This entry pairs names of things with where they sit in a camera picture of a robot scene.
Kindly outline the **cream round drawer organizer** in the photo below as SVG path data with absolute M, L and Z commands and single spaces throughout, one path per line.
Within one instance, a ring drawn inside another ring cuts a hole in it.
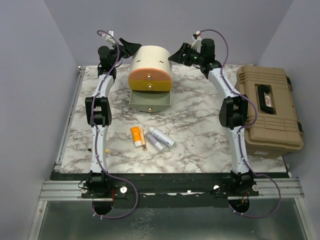
M 172 64 L 168 60 L 170 52 L 163 47 L 155 45 L 141 46 L 133 55 L 130 73 L 138 69 L 160 69 L 167 74 L 172 73 Z

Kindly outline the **yellow drawer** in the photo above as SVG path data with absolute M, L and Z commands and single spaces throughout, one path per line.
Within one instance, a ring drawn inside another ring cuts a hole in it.
M 173 88 L 172 81 L 160 80 L 128 80 L 128 85 L 133 91 L 170 92 Z

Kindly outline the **grey bottom drawer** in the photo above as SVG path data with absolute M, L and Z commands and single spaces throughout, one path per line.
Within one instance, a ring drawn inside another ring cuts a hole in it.
M 171 106 L 171 92 L 132 90 L 129 105 L 131 108 L 141 112 L 162 112 Z

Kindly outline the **orange sunscreen tube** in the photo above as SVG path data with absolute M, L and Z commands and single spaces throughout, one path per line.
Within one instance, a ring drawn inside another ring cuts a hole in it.
M 142 140 L 140 135 L 140 128 L 138 126 L 131 127 L 130 131 L 132 133 L 133 142 L 136 148 L 142 146 Z

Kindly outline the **white blue tube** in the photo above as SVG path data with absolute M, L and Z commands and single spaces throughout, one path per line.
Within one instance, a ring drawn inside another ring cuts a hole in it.
M 172 148 L 176 141 L 173 140 L 171 137 L 169 137 L 168 135 L 166 135 L 164 132 L 162 132 L 161 130 L 154 128 L 152 126 L 148 127 L 149 132 L 151 133 L 151 135 L 156 138 L 159 142 L 161 142 L 162 144 L 164 144 L 166 147 L 168 148 Z

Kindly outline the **lavender white bottle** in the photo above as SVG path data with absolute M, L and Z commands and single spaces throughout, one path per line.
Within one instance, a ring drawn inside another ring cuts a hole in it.
M 157 149 L 158 152 L 162 152 L 164 150 L 163 145 L 151 133 L 148 132 L 146 134 L 146 138 Z

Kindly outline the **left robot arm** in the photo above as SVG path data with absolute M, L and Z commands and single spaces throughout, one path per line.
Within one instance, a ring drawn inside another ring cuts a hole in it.
M 99 47 L 98 84 L 92 96 L 85 98 L 86 118 L 92 133 L 90 172 L 95 174 L 107 171 L 106 139 L 109 125 L 112 123 L 108 96 L 117 77 L 117 63 L 135 55 L 142 46 L 140 43 L 128 42 L 123 38 L 119 41 L 120 44 L 115 44 L 112 49 L 107 46 Z

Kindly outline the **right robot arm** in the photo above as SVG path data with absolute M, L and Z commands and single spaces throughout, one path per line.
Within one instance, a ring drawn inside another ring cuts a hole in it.
M 188 67 L 198 65 L 205 78 L 214 85 L 223 98 L 219 122 L 225 128 L 230 145 L 231 171 L 237 176 L 251 174 L 244 137 L 248 100 L 241 96 L 224 75 L 222 65 L 215 59 L 214 40 L 203 39 L 200 43 L 200 52 L 192 48 L 191 44 L 184 42 L 168 60 Z

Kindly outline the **gold cream tube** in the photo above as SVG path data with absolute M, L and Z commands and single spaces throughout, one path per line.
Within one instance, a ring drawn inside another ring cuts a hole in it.
M 141 139 L 142 148 L 143 148 L 144 151 L 146 151 L 147 150 L 147 145 L 146 145 L 144 130 L 143 130 L 142 127 L 139 128 L 139 133 L 140 133 L 140 139 Z

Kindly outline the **tan plastic tool case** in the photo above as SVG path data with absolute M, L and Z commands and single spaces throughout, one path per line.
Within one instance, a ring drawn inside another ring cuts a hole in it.
M 275 159 L 300 151 L 303 128 L 292 97 L 292 84 L 283 68 L 243 65 L 236 73 L 235 88 L 246 95 L 247 122 L 244 131 L 250 156 Z

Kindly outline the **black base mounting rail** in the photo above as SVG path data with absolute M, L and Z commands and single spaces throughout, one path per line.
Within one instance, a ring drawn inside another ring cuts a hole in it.
M 226 208 L 230 201 L 258 195 L 253 180 L 236 185 L 229 173 L 101 173 L 53 172 L 50 181 L 77 181 L 84 198 L 97 209 Z

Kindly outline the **aluminium frame rail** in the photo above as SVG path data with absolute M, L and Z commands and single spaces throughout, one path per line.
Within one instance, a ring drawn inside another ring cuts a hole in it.
M 305 194 L 298 178 L 275 178 L 280 189 L 282 199 L 304 198 Z M 276 186 L 269 179 L 257 179 L 258 195 L 250 194 L 250 199 L 277 199 L 279 197 Z M 42 183 L 39 195 L 40 201 L 81 201 L 81 189 L 75 180 L 53 181 Z

